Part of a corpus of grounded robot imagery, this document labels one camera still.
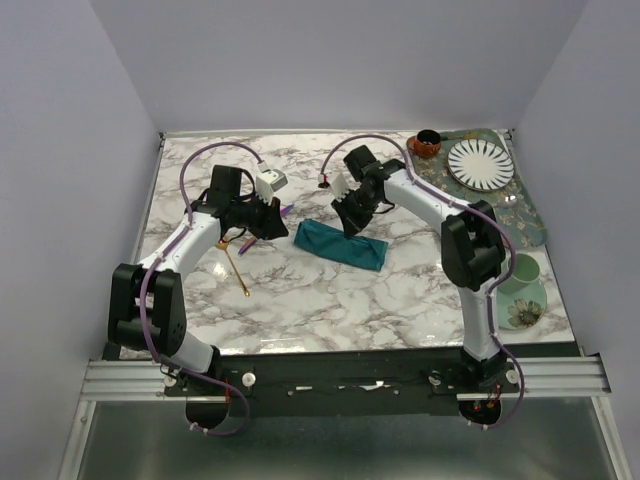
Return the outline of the teal cloth napkin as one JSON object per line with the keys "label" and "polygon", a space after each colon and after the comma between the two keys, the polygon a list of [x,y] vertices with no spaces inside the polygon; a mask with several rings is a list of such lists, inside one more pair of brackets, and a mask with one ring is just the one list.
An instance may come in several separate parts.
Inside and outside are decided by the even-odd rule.
{"label": "teal cloth napkin", "polygon": [[294,245],[319,258],[380,272],[388,243],[369,237],[347,238],[342,231],[312,219],[299,223]]}

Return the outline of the iridescent rainbow knife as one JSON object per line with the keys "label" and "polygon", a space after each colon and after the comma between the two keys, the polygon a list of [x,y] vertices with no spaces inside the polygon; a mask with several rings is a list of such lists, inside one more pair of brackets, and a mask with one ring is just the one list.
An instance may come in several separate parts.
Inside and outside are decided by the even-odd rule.
{"label": "iridescent rainbow knife", "polygon": [[238,250],[238,254],[243,255],[258,240],[273,240],[286,237],[288,229],[284,224],[283,215],[288,214],[292,209],[293,205],[288,205],[280,209],[279,213],[276,213],[276,205],[268,207],[265,210],[266,217],[256,227],[250,228],[252,237]]}

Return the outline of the gold spoon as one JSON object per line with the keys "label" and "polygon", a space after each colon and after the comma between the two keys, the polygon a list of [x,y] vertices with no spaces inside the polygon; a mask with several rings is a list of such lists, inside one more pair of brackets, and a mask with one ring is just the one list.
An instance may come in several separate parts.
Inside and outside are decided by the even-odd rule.
{"label": "gold spoon", "polygon": [[228,251],[229,241],[226,238],[223,238],[222,240],[220,240],[216,244],[216,247],[225,254],[225,256],[226,256],[227,260],[229,261],[229,264],[230,264],[230,266],[231,266],[231,268],[232,268],[232,270],[233,270],[233,272],[234,272],[234,274],[235,274],[235,276],[236,276],[236,278],[238,280],[238,283],[239,283],[239,285],[240,285],[240,287],[242,289],[242,292],[243,292],[244,296],[245,297],[249,297],[250,296],[250,291],[249,291],[247,285],[245,284],[245,282],[244,282],[244,280],[243,280],[243,278],[242,278],[242,276],[241,276],[236,264],[234,263],[234,260],[231,257],[231,254]]}

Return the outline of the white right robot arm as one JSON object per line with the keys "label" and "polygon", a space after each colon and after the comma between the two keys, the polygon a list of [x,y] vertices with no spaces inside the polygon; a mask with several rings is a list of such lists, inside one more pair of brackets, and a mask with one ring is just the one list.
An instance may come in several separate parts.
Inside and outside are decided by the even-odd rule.
{"label": "white right robot arm", "polygon": [[360,146],[345,156],[344,164],[357,188],[341,174],[320,177],[334,195],[332,207],[347,238],[362,232],[381,204],[406,209],[439,235],[442,269],[457,287],[462,306],[460,379],[471,391],[485,390],[507,361],[494,320],[506,252],[492,207],[464,202],[426,183],[408,157],[381,162]]}

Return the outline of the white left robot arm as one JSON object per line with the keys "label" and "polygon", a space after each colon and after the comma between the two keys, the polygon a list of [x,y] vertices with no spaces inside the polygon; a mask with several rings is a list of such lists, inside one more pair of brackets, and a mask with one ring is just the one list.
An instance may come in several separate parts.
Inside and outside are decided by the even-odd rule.
{"label": "white left robot arm", "polygon": [[214,393],[222,380],[215,365],[220,352],[187,331],[183,281],[231,229],[264,240],[286,237],[275,196],[286,184],[286,175],[269,167],[253,177],[239,167],[216,165],[209,187],[190,203],[176,231],[139,263],[115,269],[109,341],[147,351],[150,339],[159,359],[188,370],[187,382],[197,393]]}

